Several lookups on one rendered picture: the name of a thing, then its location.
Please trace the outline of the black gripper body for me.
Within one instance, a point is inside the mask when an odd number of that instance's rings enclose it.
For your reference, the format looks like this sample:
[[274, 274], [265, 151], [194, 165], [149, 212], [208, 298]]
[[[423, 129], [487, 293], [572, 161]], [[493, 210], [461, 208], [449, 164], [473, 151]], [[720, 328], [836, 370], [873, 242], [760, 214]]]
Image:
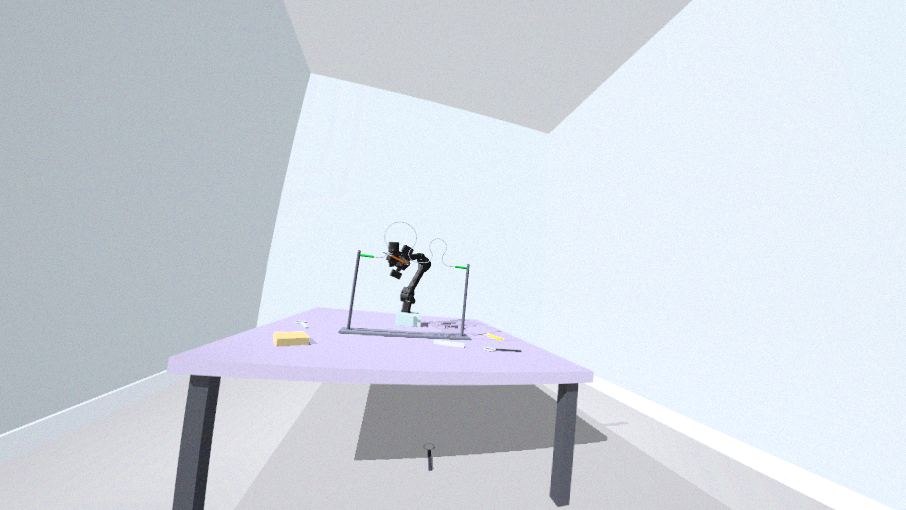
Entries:
[[[403, 247], [402, 247], [402, 249], [401, 249], [401, 251], [403, 252], [402, 254], [405, 255], [405, 256], [406, 256], [407, 254], [411, 256], [412, 253], [413, 253], [413, 251], [414, 251], [414, 249], [413, 249], [413, 248], [412, 248], [411, 250], [410, 250], [410, 249], [411, 249], [411, 247], [409, 247], [409, 246], [407, 246], [407, 245], [403, 245]], [[410, 251], [410, 253], [409, 253], [409, 251]], [[395, 265], [395, 264], [397, 264], [397, 262], [400, 262], [400, 261], [395, 260], [394, 264], [393, 264], [393, 263], [392, 263], [392, 264]], [[400, 263], [402, 263], [402, 262], [400, 262]], [[395, 267], [396, 267], [396, 265], [395, 265]], [[391, 277], [394, 277], [394, 278], [396, 278], [396, 279], [399, 280], [399, 279], [401, 278], [401, 276], [402, 276], [402, 273], [400, 273], [400, 271], [401, 271], [401, 269], [399, 269], [399, 268], [397, 268], [396, 270], [392, 269], [389, 275], [390, 275]]]

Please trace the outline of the white rectangular bar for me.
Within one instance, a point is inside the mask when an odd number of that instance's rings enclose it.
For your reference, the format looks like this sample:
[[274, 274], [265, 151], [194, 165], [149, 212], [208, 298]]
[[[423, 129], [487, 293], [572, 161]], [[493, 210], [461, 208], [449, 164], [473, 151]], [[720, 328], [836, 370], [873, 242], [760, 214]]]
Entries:
[[446, 345], [446, 346], [454, 346], [454, 347], [462, 347], [462, 348], [464, 348], [464, 344], [465, 344], [465, 343], [451, 342], [451, 341], [443, 341], [443, 340], [435, 340], [435, 339], [434, 339], [434, 343], [433, 343], [433, 344]]

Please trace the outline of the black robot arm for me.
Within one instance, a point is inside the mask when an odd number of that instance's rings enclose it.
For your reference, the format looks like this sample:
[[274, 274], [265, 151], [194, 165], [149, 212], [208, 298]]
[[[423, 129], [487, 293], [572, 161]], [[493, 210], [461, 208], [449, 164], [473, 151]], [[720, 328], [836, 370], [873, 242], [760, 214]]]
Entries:
[[[395, 257], [401, 256], [401, 254], [403, 252], [399, 251], [399, 242], [388, 242], [388, 253]], [[406, 256], [409, 257], [410, 255], [407, 254]], [[414, 295], [415, 295], [414, 290], [415, 290], [416, 286], [418, 285], [420, 279], [422, 278], [424, 272], [428, 271], [429, 268], [431, 267], [431, 262], [428, 262], [430, 260], [423, 253], [412, 254], [410, 256], [410, 258], [412, 260], [417, 260], [417, 262], [423, 262], [423, 263], [418, 263], [418, 270], [416, 271], [414, 277], [412, 278], [411, 282], [409, 283], [409, 285], [407, 287], [403, 287], [403, 289], [400, 293], [400, 302], [403, 302], [400, 312], [408, 313], [408, 314], [411, 313], [410, 312], [411, 304], [415, 304], [415, 302], [416, 302], [415, 298], [414, 298]], [[396, 259], [390, 257], [389, 255], [387, 255], [385, 259], [388, 261], [389, 267], [394, 267], [396, 265], [396, 264], [393, 265]], [[428, 263], [426, 263], [426, 262], [428, 262]]]

